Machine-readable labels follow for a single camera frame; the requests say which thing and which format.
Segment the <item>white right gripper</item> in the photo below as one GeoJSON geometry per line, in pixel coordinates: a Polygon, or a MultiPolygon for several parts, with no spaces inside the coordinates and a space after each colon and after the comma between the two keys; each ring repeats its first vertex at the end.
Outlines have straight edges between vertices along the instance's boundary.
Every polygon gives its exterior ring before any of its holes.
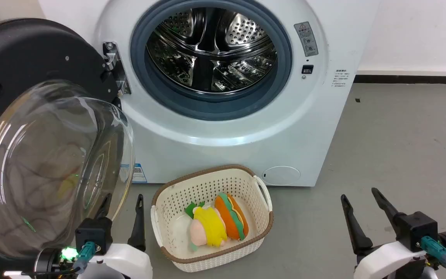
{"type": "MultiPolygon", "coordinates": [[[[399,233],[399,227],[395,222],[395,217],[398,216],[399,211],[387,200],[379,189],[371,188],[371,192],[379,208],[385,212],[394,232],[399,233]]],[[[424,250],[412,252],[398,241],[384,244],[376,251],[370,253],[373,248],[373,242],[365,235],[355,218],[350,201],[346,195],[341,195],[340,201],[345,215],[353,253],[356,256],[365,256],[354,271],[355,279],[382,279],[411,262],[415,257],[423,257],[426,255],[424,250]]]]}

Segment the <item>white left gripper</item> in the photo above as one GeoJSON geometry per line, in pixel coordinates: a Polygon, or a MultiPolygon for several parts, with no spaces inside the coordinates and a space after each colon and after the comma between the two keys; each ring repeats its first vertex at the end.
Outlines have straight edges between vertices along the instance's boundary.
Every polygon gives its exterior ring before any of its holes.
{"type": "MultiPolygon", "coordinates": [[[[112,193],[107,193],[100,203],[94,219],[107,217],[112,193]]],[[[96,255],[88,263],[79,279],[152,279],[153,268],[146,251],[144,224],[144,197],[138,195],[135,220],[127,244],[114,243],[105,255],[96,255]]]]}

